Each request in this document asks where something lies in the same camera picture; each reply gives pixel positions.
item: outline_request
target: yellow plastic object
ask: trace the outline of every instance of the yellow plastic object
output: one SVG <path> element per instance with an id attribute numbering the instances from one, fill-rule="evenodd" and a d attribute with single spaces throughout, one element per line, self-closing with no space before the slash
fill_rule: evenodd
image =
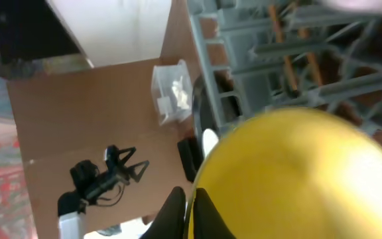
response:
<path id="1" fill-rule="evenodd" d="M 236 238 L 382 238 L 382 147 L 318 110 L 245 122 L 204 161 L 196 188 Z"/>

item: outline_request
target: transparent box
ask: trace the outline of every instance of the transparent box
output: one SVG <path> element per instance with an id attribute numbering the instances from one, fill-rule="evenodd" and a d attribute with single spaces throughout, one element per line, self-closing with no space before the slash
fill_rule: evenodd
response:
<path id="1" fill-rule="evenodd" d="M 184 60 L 174 66 L 155 66 L 151 94 L 160 125 L 191 115 L 192 85 Z"/>

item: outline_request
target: gray dish rack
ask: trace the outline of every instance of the gray dish rack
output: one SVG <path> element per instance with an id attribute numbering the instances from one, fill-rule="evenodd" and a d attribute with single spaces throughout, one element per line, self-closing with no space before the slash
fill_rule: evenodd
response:
<path id="1" fill-rule="evenodd" d="M 382 16 L 335 11 L 317 2 L 188 0 L 190 23 L 208 101 L 219 133 L 261 112 L 284 106 L 328 105 L 334 113 L 345 102 L 363 120 L 361 129 L 382 129 L 382 99 L 372 107 L 352 100 L 382 90 L 382 60 L 365 49 Z M 205 39 L 200 21 L 212 19 L 216 36 Z M 354 36 L 348 44 L 340 39 Z M 212 65 L 208 45 L 222 44 L 228 64 Z M 319 61 L 323 55 L 339 63 L 339 78 L 323 82 Z M 360 68 L 371 74 L 357 76 Z M 233 90 L 219 91 L 215 72 L 226 70 Z M 225 116 L 223 100 L 234 97 L 241 115 Z"/>

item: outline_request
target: white wall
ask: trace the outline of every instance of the white wall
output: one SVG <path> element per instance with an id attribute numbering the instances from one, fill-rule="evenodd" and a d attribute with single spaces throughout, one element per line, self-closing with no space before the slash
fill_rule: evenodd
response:
<path id="1" fill-rule="evenodd" d="M 158 58 L 171 0 L 47 0 L 95 66 Z"/>

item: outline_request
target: white label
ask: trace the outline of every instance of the white label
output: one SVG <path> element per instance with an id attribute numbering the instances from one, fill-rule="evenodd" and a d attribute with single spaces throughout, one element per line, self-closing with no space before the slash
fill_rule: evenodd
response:
<path id="1" fill-rule="evenodd" d="M 159 112 L 162 116 L 173 112 L 172 103 L 168 96 L 157 98 L 157 105 L 159 106 Z"/>

